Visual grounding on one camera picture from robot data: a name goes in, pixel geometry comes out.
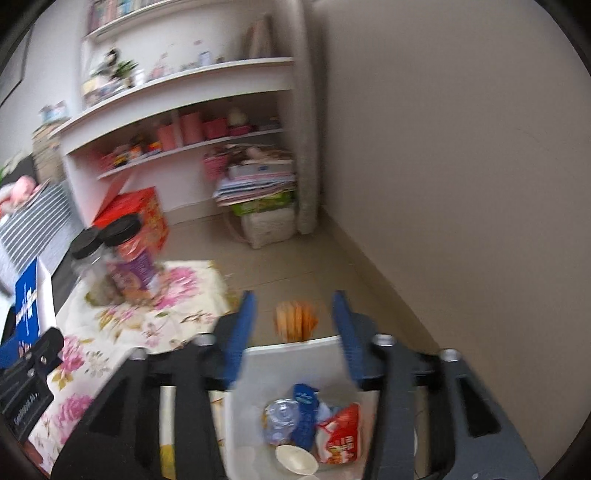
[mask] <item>picture frame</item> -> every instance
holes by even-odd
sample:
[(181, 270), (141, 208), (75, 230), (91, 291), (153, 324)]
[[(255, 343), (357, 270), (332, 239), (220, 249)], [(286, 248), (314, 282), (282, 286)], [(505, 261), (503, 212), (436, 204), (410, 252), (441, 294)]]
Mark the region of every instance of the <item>picture frame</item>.
[(2, 74), (0, 75), (0, 108), (6, 100), (12, 95), (14, 90), (22, 83), (25, 77), (27, 67), (27, 55), (31, 45), (33, 26), (25, 34), (24, 38), (18, 44)]

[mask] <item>white shelf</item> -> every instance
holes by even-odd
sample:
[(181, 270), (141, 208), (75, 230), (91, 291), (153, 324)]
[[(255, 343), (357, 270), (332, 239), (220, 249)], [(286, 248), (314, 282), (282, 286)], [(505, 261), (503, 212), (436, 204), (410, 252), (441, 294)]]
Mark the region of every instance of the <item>white shelf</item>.
[(292, 90), (292, 57), (227, 61), (174, 73), (110, 97), (56, 128), (64, 154), (126, 125), (186, 105)]
[(147, 7), (139, 8), (133, 12), (119, 17), (112, 22), (103, 25), (90, 32), (85, 39), (93, 42), (101, 42), (116, 37), (121, 32), (134, 28), (164, 15), (201, 7), (203, 5), (227, 3), (231, 0), (161, 0)]
[(140, 158), (137, 158), (133, 163), (128, 163), (127, 165), (123, 165), (122, 167), (114, 168), (113, 170), (106, 171), (101, 175), (97, 176), (97, 180), (104, 179), (110, 177), (111, 175), (116, 175), (119, 172), (124, 170), (129, 170), (130, 168), (137, 167), (138, 165), (143, 165), (144, 163), (151, 162), (152, 160), (158, 160), (159, 158), (169, 157), (170, 155), (174, 155), (180, 152), (186, 152), (188, 150), (193, 150), (195, 148), (207, 147), (208, 145), (215, 145), (219, 143), (226, 143), (226, 142), (233, 142), (236, 140), (240, 140), (241, 138), (252, 138), (252, 137), (260, 137), (262, 135), (269, 135), (269, 134), (279, 134), (282, 133), (282, 128), (275, 128), (273, 130), (262, 130), (260, 132), (250, 132), (244, 135), (237, 135), (235, 137), (222, 137), (222, 138), (214, 138), (213, 140), (206, 140), (205, 142), (194, 143), (192, 145), (187, 145), (185, 147), (175, 148), (174, 150), (168, 150), (166, 152), (156, 153), (154, 155), (145, 156), (143, 155)]

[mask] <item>metal screw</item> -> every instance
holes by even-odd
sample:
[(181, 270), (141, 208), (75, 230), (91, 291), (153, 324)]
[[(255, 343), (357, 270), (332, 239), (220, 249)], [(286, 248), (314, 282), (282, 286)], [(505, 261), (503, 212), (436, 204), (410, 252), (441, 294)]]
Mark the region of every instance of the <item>metal screw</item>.
[(439, 358), (444, 362), (457, 362), (460, 358), (462, 358), (462, 355), (453, 348), (446, 348), (445, 350), (441, 350), (441, 352), (439, 352)]
[(392, 335), (378, 334), (374, 335), (372, 342), (378, 346), (392, 346), (396, 343)]
[(193, 339), (193, 343), (199, 346), (214, 345), (216, 343), (216, 336), (212, 333), (202, 333)]
[(148, 351), (145, 348), (134, 348), (129, 355), (130, 360), (146, 360), (148, 358)]

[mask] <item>tiled floor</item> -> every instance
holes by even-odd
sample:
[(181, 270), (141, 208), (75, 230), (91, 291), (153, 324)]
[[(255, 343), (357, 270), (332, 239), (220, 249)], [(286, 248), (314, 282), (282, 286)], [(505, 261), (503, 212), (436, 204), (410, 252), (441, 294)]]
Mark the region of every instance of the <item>tiled floor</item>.
[(406, 341), (392, 315), (322, 226), (312, 235), (253, 250), (234, 240), (220, 217), (179, 223), (171, 228), (163, 258), (214, 260), (231, 289), (253, 290), (258, 301), (253, 345), (280, 343), (273, 313), (284, 300), (306, 300), (315, 306), (319, 324), (314, 338), (334, 335), (330, 305), (335, 290), (345, 290), (352, 308), (373, 318), (379, 330)]

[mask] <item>pink storage box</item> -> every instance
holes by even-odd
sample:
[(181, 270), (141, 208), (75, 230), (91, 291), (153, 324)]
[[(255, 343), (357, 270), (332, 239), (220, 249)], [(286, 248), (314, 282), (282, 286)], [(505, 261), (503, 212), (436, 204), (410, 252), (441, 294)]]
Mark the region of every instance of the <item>pink storage box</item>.
[(112, 170), (113, 168), (115, 168), (115, 158), (116, 158), (116, 155), (114, 153), (109, 153), (109, 154), (101, 157), (100, 163), (99, 163), (100, 170), (103, 173), (107, 173), (109, 170)]
[(208, 180), (217, 180), (223, 178), (226, 175), (227, 164), (227, 155), (212, 155), (211, 157), (203, 157), (205, 176)]
[(183, 115), (180, 120), (185, 145), (203, 141), (203, 129), (199, 113)]
[(228, 122), (225, 118), (205, 122), (203, 126), (205, 127), (205, 136), (209, 140), (228, 136)]
[(177, 148), (177, 141), (174, 139), (174, 125), (158, 128), (158, 140), (162, 143), (162, 150), (174, 150)]
[(230, 129), (231, 137), (238, 137), (239, 135), (246, 135), (252, 132), (252, 125), (241, 125)]

